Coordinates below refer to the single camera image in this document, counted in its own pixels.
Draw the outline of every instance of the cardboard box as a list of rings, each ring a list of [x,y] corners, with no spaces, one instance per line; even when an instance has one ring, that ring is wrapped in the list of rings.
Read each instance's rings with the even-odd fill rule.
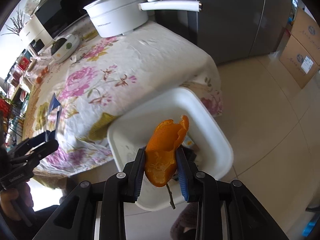
[[[291,34],[320,65],[320,27],[304,10],[298,8]]]
[[[303,88],[319,70],[319,65],[302,44],[291,35],[280,62],[287,68],[298,85]]]

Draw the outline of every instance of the white electric pot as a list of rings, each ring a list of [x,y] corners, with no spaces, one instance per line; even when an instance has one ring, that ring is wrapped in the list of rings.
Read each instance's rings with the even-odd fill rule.
[[[148,20],[147,10],[201,11],[191,0],[96,0],[84,7],[99,35],[104,38],[125,34]]]

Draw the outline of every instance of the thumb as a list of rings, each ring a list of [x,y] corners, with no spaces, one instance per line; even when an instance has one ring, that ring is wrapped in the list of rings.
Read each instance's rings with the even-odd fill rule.
[[[0,192],[0,205],[4,214],[12,220],[19,221],[21,217],[15,211],[14,207],[11,204],[11,200],[17,199],[19,192],[15,188],[10,188],[8,190],[2,190]]]

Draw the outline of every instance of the silver screw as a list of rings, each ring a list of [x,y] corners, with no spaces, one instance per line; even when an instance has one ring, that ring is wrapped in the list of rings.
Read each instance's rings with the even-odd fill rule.
[[[123,179],[124,177],[125,177],[125,173],[124,172],[117,173],[117,178],[118,179]]]
[[[241,187],[241,186],[242,186],[242,182],[239,181],[239,180],[237,180],[237,179],[235,179],[235,180],[232,182],[232,184],[233,184],[234,186],[236,186],[236,187]]]
[[[205,176],[205,173],[204,173],[203,171],[198,171],[198,172],[196,173],[196,177],[197,177],[197,178],[204,178],[204,176]]]
[[[83,181],[83,182],[81,182],[80,187],[88,187],[89,185],[90,185],[90,182]]]

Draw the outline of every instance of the refrigerator door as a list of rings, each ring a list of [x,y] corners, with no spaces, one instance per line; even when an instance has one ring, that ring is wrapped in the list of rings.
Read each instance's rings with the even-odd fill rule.
[[[216,64],[247,57],[258,30],[264,0],[199,0],[202,12],[188,13],[198,47]]]
[[[266,0],[250,56],[276,51],[283,36],[292,0]]]

